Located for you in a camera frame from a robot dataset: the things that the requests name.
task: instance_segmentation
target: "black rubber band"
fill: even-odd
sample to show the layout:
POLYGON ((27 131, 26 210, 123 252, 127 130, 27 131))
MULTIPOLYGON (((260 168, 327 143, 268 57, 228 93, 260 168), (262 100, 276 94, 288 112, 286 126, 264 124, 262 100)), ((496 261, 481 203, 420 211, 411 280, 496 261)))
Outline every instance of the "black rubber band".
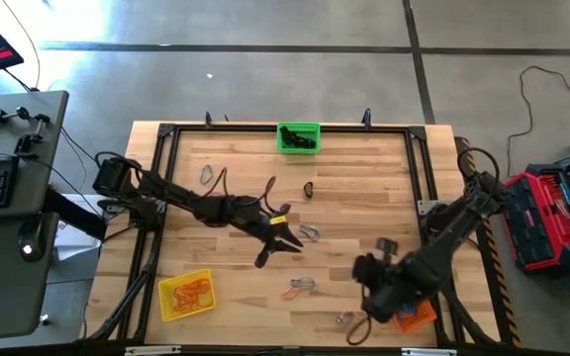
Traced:
POLYGON ((303 191, 305 191, 305 197, 312 198, 314 196, 314 183, 312 182, 305 183, 303 191))

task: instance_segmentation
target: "green basket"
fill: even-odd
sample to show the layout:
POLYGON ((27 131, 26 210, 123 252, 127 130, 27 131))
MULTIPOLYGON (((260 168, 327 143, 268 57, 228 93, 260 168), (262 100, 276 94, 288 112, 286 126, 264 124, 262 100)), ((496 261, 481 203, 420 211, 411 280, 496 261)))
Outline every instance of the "green basket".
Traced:
POLYGON ((321 150, 321 125, 320 124, 300 124, 300 123, 280 123, 276 128, 276 148, 281 154, 316 154, 321 150), (316 148, 299 148, 283 142, 281 128, 287 129, 300 137, 310 138, 316 142, 316 148))

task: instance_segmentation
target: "yellow basket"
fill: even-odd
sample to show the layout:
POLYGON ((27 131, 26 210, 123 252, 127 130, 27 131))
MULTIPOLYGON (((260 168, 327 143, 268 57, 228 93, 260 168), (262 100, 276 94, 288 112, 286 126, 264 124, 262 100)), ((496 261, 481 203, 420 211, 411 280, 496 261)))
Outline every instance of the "yellow basket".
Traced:
POLYGON ((159 306, 162 312, 162 321, 171 321, 180 317, 196 314, 198 312, 209 311, 214 309, 216 306, 213 277, 211 276, 209 269, 160 281, 157 284, 157 289, 159 291, 159 306), (201 279, 208 281, 208 286, 210 287, 209 291, 197 295, 197 304, 192 302, 188 303, 189 307, 187 310, 181 310, 177 299, 175 298, 175 293, 179 296, 188 296, 187 294, 183 294, 186 290, 183 290, 182 287, 195 287, 195 283, 201 279))

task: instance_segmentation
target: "computer mouse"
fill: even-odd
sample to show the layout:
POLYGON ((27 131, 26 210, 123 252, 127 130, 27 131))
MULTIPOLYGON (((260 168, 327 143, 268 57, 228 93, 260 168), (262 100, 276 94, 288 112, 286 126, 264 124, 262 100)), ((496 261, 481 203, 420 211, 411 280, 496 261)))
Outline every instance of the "computer mouse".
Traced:
POLYGON ((37 262, 46 254, 48 241, 45 235, 41 233, 42 225, 41 216, 36 216, 19 227, 17 244, 21 258, 26 262, 37 262))

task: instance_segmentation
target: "concrete floor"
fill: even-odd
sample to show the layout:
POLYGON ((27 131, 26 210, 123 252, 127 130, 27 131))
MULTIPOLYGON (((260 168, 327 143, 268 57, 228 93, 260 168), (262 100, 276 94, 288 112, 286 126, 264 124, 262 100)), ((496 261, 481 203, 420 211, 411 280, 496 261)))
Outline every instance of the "concrete floor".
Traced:
MULTIPOLYGON (((37 45, 410 45, 402 0, 8 2, 37 45)), ((570 0, 412 5, 421 46, 570 48, 570 0)), ((11 71, 34 84, 32 48, 1 3, 0 32, 26 59, 11 71)), ((358 122, 370 107, 375 123, 425 122, 410 54, 41 50, 40 57, 39 88, 69 91, 65 127, 90 152, 124 151, 133 120, 201 120, 207 110, 215 120, 358 122)), ((532 64, 562 71, 570 82, 570 56, 424 55, 436 123, 452 125, 506 167, 506 137, 527 127, 519 74, 532 64)), ((570 93, 539 72, 529 72, 525 84, 535 127, 513 143, 514 173, 570 151, 570 93)), ((0 94, 20 91, 0 72, 0 94)), ((61 145, 55 168, 78 182, 77 164, 61 145)), ((56 177, 54 184, 68 191, 56 177)), ((90 185, 91 178, 83 192, 90 185)), ((497 236, 522 344, 570 351, 570 288, 521 274, 497 236)), ((75 339, 95 259, 83 255, 50 273, 51 282, 72 281, 47 289, 54 327, 0 346, 75 339)))

